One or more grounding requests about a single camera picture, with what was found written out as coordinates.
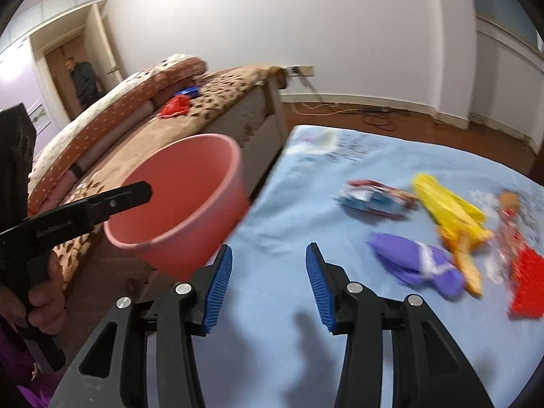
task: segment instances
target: baseboard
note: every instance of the baseboard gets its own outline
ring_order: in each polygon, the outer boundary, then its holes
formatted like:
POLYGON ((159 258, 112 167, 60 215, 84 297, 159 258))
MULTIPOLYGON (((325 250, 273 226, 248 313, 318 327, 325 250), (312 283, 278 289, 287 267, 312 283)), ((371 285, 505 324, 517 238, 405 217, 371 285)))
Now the baseboard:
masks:
POLYGON ((520 141, 525 142, 535 154, 538 154, 540 151, 540 146, 535 143, 529 135, 526 135, 519 130, 514 129, 509 125, 502 124, 496 119, 488 118, 486 116, 475 113, 470 113, 469 119, 473 123, 484 125, 486 127, 489 127, 490 129, 499 130, 500 132, 503 132, 507 135, 513 136, 516 139, 519 139, 520 141))
MULTIPOLYGON (((469 128, 469 120, 459 118, 457 116, 442 114, 437 112, 432 106, 426 104, 410 103, 408 101, 400 101, 398 99, 365 97, 362 95, 321 95, 326 103, 339 104, 360 104, 365 106, 391 107, 409 110, 432 116, 437 121, 442 121, 447 124, 454 125, 461 129, 469 128)), ((297 93, 292 95, 281 95, 281 100, 284 103, 315 103, 319 102, 316 96, 311 93, 297 93)))

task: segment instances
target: ribbed blue pad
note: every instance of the ribbed blue pad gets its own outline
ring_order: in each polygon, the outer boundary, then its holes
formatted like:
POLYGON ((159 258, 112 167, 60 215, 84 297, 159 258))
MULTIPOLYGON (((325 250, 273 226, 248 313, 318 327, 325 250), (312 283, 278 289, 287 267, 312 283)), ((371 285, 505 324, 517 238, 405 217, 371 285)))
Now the ribbed blue pad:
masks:
POLYGON ((227 292, 228 280, 231 277, 232 271, 232 249, 227 247, 222 258, 219 260, 219 267, 216 270, 216 274, 213 277, 211 286, 205 299, 204 307, 204 320, 202 326, 206 333, 209 333, 211 329, 216 326, 219 312, 221 311, 221 305, 225 299, 225 293, 227 292))
POLYGON ((321 322, 332 332, 336 328, 334 297, 325 282, 316 254, 309 245, 306 248, 306 271, 308 272, 309 283, 312 286, 313 296, 316 299, 321 322))

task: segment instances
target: man in doorway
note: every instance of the man in doorway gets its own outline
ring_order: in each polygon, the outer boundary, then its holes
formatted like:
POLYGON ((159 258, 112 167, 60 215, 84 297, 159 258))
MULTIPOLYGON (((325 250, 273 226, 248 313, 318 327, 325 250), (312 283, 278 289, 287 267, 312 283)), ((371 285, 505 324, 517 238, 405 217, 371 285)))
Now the man in doorway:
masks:
POLYGON ((83 110, 86 110, 100 99, 99 90, 96 87, 98 80, 96 73, 92 70, 89 62, 78 63, 73 57, 66 60, 66 69, 72 77, 80 105, 83 110))

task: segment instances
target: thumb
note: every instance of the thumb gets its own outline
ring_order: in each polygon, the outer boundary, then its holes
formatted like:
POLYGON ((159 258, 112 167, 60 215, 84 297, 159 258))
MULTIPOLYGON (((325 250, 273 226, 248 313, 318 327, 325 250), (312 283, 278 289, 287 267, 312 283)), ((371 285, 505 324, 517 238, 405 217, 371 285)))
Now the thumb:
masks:
POLYGON ((12 321, 13 318, 24 319, 26 314, 24 305, 13 291, 0 284, 0 316, 7 321, 12 321))

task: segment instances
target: pink bucket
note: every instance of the pink bucket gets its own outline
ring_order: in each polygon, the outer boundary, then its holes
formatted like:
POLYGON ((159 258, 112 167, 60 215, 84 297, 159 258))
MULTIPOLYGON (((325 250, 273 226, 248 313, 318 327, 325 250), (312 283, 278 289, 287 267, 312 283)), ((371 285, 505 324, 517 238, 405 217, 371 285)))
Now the pink bucket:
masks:
POLYGON ((178 281, 205 265, 246 213, 241 151, 225 135, 195 135, 159 150, 123 185, 146 181, 148 204, 112 216, 105 234, 118 248, 178 281))

